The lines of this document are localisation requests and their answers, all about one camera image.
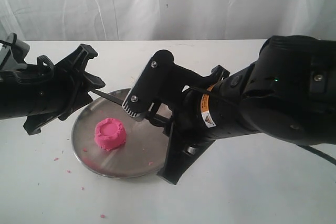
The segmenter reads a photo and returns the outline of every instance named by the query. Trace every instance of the white curtain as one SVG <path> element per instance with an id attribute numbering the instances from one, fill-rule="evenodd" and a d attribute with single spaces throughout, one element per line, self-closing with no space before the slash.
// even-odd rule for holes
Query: white curtain
<path id="1" fill-rule="evenodd" d="M 336 39 L 336 0 L 0 0 L 22 40 Z"/>

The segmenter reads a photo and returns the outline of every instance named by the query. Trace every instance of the metal plate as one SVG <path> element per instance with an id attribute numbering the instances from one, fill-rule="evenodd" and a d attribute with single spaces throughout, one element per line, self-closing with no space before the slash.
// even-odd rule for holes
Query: metal plate
<path id="1" fill-rule="evenodd" d="M 124 100 L 129 90 L 110 94 Z M 163 105 L 159 114 L 169 118 L 171 111 Z M 119 119 L 127 133 L 125 145 L 110 152 L 94 142 L 96 124 L 105 118 Z M 131 119 L 121 106 L 98 98 L 78 116 L 72 129 L 72 145 L 77 159 L 97 174 L 114 178 L 138 177 L 163 167 L 169 139 L 162 131 L 147 120 Z"/>

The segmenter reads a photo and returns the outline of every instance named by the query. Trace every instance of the table surface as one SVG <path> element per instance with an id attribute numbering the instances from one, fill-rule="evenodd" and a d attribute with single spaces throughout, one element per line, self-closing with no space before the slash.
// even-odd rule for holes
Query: table surface
<path id="1" fill-rule="evenodd" d="M 26 60 L 47 55 L 56 63 L 81 42 L 31 41 Z M 86 41 L 99 53 L 87 71 L 106 82 L 105 92 L 131 87 L 167 49 L 201 75 L 218 64 L 234 73 L 257 59 L 263 42 Z M 22 128 L 25 118 L 0 122 L 0 223 L 335 223 L 336 167 L 293 144 L 264 134 L 218 140 L 177 186 L 155 174 L 111 179 L 74 156 L 80 111 L 34 136 Z M 336 156 L 335 146 L 317 148 Z"/>

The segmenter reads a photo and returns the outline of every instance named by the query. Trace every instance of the pink play dough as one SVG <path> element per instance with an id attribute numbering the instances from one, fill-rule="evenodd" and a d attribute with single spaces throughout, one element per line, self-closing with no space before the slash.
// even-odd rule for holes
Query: pink play dough
<path id="1" fill-rule="evenodd" d="M 96 125 L 94 139 L 100 148 L 111 151 L 126 142 L 126 130 L 118 119 L 106 118 Z"/>

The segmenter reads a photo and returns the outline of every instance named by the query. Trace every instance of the orange label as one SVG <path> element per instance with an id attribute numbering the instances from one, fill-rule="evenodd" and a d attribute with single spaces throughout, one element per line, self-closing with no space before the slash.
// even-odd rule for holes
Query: orange label
<path id="1" fill-rule="evenodd" d="M 209 88 L 207 88 L 207 91 L 211 91 L 212 88 L 215 86 L 215 84 L 211 85 Z M 201 99 L 201 113 L 209 111 L 209 95 L 204 94 Z"/>

